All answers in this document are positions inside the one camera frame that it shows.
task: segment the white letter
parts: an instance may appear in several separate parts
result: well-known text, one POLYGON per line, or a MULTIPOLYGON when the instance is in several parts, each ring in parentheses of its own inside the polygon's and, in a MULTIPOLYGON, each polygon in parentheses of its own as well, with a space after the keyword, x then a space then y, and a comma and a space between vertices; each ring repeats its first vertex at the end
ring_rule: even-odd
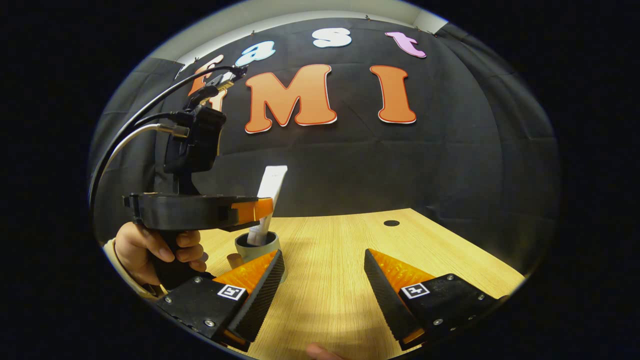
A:
POLYGON ((236 60, 236 66, 245 66, 253 60, 264 60, 275 54, 273 49, 273 41, 263 41, 254 46, 248 47, 242 52, 242 56, 236 60))
POLYGON ((315 30, 311 36, 318 39, 314 41, 315 46, 340 47, 351 43, 349 34, 349 30, 345 28, 328 28, 315 30))

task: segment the sleeve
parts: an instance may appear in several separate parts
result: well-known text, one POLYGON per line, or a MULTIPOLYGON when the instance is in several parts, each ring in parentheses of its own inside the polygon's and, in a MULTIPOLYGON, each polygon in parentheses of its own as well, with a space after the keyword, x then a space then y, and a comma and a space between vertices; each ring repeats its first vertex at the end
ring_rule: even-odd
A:
POLYGON ((122 277, 122 279, 124 279, 124 281, 140 297, 144 299, 155 301, 158 298, 164 296, 167 293, 167 291, 162 286, 153 286, 149 284, 141 286, 131 277, 127 269, 125 269, 124 266, 122 266, 122 264, 120 263, 120 260, 118 259, 118 256, 116 254, 115 244, 116 244, 116 240, 111 239, 107 241, 106 244, 104 244, 102 249, 104 250, 104 253, 107 255, 109 262, 111 262, 111 265, 115 268, 115 270, 118 272, 120 277, 122 277))

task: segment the cup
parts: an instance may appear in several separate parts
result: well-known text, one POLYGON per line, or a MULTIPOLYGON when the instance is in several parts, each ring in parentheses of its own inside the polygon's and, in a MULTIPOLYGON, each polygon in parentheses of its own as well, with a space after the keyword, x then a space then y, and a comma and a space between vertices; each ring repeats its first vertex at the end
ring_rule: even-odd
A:
MULTIPOLYGON (((249 237, 248 233, 242 234, 236 238, 236 249, 238 254, 242 256, 242 260, 245 263, 253 259, 257 259, 264 254, 269 254, 274 250, 282 249, 280 248, 280 239, 276 233, 270 231, 267 233, 267 243, 263 246, 255 246, 247 243, 247 238, 249 237)), ((287 267, 284 268, 284 273, 282 274, 282 278, 280 279, 280 284, 282 284, 287 278, 287 267)))

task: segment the pink letter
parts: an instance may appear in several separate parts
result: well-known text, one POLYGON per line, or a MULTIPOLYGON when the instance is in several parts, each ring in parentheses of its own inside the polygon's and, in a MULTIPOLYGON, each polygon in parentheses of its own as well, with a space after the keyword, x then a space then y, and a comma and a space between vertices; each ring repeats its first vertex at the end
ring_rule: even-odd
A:
POLYGON ((388 37, 394 38, 394 40, 396 41, 396 44, 398 44, 400 49, 404 50, 407 54, 411 54, 417 58, 427 57, 427 54, 425 54, 424 51, 420 51, 413 47, 412 44, 418 44, 418 42, 412 38, 406 37, 405 34, 395 32, 395 33, 385 33, 385 35, 388 37))

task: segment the table surface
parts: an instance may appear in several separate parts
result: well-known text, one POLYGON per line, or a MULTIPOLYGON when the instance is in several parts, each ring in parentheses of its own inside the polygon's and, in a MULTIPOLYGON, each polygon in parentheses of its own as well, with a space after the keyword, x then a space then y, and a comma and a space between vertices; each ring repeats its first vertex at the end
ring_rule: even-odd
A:
MULTIPOLYGON (((305 359, 319 342, 348 359, 382 360, 407 353, 393 338, 364 272, 372 248, 436 277, 454 273, 499 298, 524 277, 469 241, 411 209, 330 217, 272 218, 287 279, 276 292, 257 339, 242 354, 257 359, 305 359), (386 220, 397 220, 389 227, 386 220)), ((227 255, 247 230, 200 231, 207 271, 231 269, 227 255)))

